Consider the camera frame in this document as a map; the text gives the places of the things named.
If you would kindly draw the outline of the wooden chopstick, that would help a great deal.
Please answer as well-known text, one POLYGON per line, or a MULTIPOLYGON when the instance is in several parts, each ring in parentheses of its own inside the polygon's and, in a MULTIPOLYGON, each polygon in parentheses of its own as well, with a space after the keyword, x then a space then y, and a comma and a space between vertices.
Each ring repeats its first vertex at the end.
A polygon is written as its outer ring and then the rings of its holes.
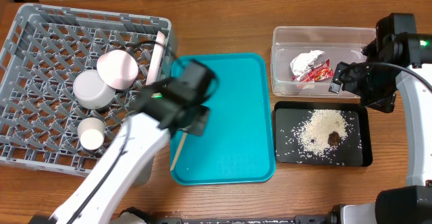
POLYGON ((176 149, 176 152, 175 152, 175 155, 174 155, 173 161, 172 161, 172 163, 171 163, 170 171, 173 171, 173 170, 175 169, 175 167, 176 167, 176 164, 177 164, 178 159, 179 159, 179 157, 180 157, 180 154, 181 154, 181 151, 182 151, 182 149, 183 149, 183 146, 184 146, 184 143, 185 143, 185 141, 186 141, 187 136, 188 136, 188 134, 187 134, 186 132, 184 132, 184 133, 182 134, 182 137, 181 137, 181 139, 180 139, 180 141, 179 141, 179 144, 178 144, 178 147, 177 147, 177 149, 176 149))

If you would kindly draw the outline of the small pink plate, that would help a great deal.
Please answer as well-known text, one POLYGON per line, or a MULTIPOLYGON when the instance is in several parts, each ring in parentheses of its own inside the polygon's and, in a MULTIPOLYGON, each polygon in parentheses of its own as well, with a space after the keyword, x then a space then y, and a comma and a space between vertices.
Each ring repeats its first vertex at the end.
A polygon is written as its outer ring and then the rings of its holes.
POLYGON ((124 90, 131 87, 138 76, 138 64, 131 54, 117 49, 97 59, 97 72, 108 86, 124 90))

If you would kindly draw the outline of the brown food scrap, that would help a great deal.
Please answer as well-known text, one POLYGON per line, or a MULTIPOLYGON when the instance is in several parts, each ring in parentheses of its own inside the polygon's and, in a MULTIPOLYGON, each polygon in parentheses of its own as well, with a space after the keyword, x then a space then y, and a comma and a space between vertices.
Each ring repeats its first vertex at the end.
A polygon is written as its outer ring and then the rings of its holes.
POLYGON ((342 142, 342 139, 337 132, 332 132, 329 134, 327 142, 330 146, 338 146, 342 142))

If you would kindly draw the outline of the grey bowl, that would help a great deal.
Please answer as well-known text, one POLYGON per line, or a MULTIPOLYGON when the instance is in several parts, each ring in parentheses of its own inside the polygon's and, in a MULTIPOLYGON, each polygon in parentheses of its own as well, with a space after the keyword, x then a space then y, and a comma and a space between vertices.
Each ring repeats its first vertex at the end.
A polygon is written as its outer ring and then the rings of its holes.
POLYGON ((73 93, 84 108, 100 109, 111 102, 115 89, 100 78, 97 70, 90 69, 78 74, 73 83, 73 93))

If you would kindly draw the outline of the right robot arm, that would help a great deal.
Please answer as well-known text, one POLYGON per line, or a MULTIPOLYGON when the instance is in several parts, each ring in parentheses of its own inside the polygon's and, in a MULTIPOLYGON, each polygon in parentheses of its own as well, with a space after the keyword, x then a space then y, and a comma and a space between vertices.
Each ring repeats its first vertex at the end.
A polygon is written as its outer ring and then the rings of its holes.
POLYGON ((362 49, 363 63, 338 63, 329 91, 359 96, 360 105, 383 113, 402 97, 408 139, 406 186, 384 190, 368 204, 340 204, 327 223, 431 222, 431 35, 419 34, 411 13, 391 13, 376 23, 362 49))

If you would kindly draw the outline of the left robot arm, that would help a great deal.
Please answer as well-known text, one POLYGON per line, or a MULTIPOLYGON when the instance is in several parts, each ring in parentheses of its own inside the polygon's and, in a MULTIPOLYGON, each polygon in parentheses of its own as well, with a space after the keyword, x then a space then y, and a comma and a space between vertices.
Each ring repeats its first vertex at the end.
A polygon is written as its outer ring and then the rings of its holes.
POLYGON ((219 85, 214 71, 193 59, 182 74, 140 91, 135 110, 79 188, 51 216, 31 223, 108 223, 148 162, 177 131, 201 136, 209 118, 204 102, 219 85))

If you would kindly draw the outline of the rice pile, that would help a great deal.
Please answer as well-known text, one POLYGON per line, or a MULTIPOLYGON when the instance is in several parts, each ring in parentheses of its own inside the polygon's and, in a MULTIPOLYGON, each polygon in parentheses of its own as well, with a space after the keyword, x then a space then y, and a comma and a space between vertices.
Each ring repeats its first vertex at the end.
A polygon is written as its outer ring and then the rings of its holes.
POLYGON ((361 166, 362 140, 358 113, 332 109, 275 111, 275 156, 281 163, 361 166), (337 132, 342 142, 328 145, 337 132))

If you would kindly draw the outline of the white cup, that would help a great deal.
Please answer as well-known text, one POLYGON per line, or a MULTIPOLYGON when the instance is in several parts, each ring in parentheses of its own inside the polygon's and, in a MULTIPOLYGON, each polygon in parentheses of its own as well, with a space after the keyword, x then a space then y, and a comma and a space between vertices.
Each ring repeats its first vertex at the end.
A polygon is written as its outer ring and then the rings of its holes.
POLYGON ((77 127, 77 133, 82 147, 96 150, 104 143, 105 124, 95 117, 83 119, 77 127))

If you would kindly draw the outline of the large white plate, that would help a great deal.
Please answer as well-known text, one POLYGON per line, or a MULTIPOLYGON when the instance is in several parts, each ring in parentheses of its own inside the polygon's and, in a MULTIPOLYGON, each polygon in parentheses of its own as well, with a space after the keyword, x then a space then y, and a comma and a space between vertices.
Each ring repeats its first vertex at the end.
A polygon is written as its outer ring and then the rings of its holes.
POLYGON ((161 31, 159 31, 154 41, 155 46, 153 48, 153 53, 152 53, 152 57, 148 69, 146 85, 152 84, 157 80, 161 60, 163 59, 163 51, 165 47, 164 42, 165 42, 165 35, 161 31))

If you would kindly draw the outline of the red snack wrapper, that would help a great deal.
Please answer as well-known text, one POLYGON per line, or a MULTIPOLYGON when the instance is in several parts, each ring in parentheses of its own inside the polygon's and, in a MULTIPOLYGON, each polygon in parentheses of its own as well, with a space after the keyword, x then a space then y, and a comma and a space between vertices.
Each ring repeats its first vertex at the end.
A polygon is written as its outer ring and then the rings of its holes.
POLYGON ((311 50, 297 55, 290 62, 294 82, 318 82, 332 78, 333 70, 324 51, 311 50))

